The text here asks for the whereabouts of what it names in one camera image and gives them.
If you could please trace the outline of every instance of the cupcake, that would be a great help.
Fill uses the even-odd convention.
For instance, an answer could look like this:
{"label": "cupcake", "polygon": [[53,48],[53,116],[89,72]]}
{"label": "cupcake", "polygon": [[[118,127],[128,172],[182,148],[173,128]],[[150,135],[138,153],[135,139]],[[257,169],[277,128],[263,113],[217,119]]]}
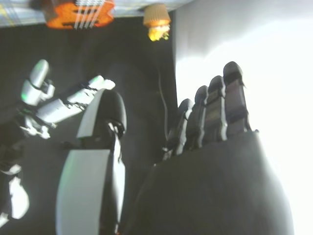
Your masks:
{"label": "cupcake", "polygon": [[143,24],[149,28],[151,41],[168,39],[171,18],[164,4],[153,4],[145,8]]}

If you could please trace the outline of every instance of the white wall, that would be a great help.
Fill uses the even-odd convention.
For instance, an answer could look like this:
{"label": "white wall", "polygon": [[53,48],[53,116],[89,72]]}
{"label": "white wall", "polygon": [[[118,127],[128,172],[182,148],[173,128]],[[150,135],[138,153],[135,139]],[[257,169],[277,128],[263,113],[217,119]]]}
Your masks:
{"label": "white wall", "polygon": [[312,235],[313,1],[198,0],[177,10],[175,22],[178,103],[237,62],[296,235]]}

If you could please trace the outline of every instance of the white string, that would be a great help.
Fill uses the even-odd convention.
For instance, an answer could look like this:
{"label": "white string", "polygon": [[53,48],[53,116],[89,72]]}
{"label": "white string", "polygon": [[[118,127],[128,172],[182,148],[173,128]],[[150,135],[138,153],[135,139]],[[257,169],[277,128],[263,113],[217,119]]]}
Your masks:
{"label": "white string", "polygon": [[96,14],[94,14],[94,16],[93,16],[93,19],[92,19],[92,21],[91,21],[91,23],[90,23],[90,28],[93,27],[93,25],[94,25],[95,21],[97,20],[99,14],[100,14],[100,11],[101,11],[101,9],[102,9],[102,7],[103,7],[103,5],[104,5],[105,2],[106,2],[105,0],[102,0],[102,3],[101,3],[101,5],[99,6],[99,8],[98,8]]}
{"label": "white string", "polygon": [[99,2],[99,0],[95,0],[95,2],[93,3],[91,12],[90,12],[90,14],[89,14],[89,16],[88,16],[88,18],[86,20],[85,28],[88,28],[88,26],[90,25],[92,16],[94,15],[97,6],[99,6],[98,2]]}
{"label": "white string", "polygon": [[90,2],[90,0],[87,0],[87,7],[85,8],[85,12],[84,12],[82,21],[80,22],[80,25],[79,25],[80,28],[83,28],[83,26],[84,26],[84,21],[86,19],[86,16],[87,16],[87,13],[88,13],[88,10],[89,10],[89,2]]}
{"label": "white string", "polygon": [[75,25],[74,25],[75,29],[77,29],[77,26],[78,26],[78,23],[79,23],[79,18],[80,18],[80,15],[82,13],[82,9],[83,9],[83,5],[81,4],[81,5],[79,5],[77,16],[76,16],[76,20],[75,20]]}

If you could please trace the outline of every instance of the ukulele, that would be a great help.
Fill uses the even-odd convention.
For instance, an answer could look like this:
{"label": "ukulele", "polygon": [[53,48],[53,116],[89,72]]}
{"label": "ukulele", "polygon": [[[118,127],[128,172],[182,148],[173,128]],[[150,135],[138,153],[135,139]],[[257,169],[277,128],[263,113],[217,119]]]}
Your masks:
{"label": "ukulele", "polygon": [[113,21],[113,0],[44,0],[46,25],[57,29],[103,27]]}

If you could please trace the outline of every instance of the checkered fabric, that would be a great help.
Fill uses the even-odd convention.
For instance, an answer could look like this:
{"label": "checkered fabric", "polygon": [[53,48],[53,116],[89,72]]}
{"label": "checkered fabric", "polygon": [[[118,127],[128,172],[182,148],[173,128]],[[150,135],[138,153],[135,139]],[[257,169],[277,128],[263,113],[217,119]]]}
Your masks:
{"label": "checkered fabric", "polygon": [[[42,24],[44,15],[31,8],[32,0],[0,0],[0,27],[28,24]],[[189,3],[193,0],[115,0],[114,17],[142,16],[142,9],[153,3],[164,3],[168,10]]]}

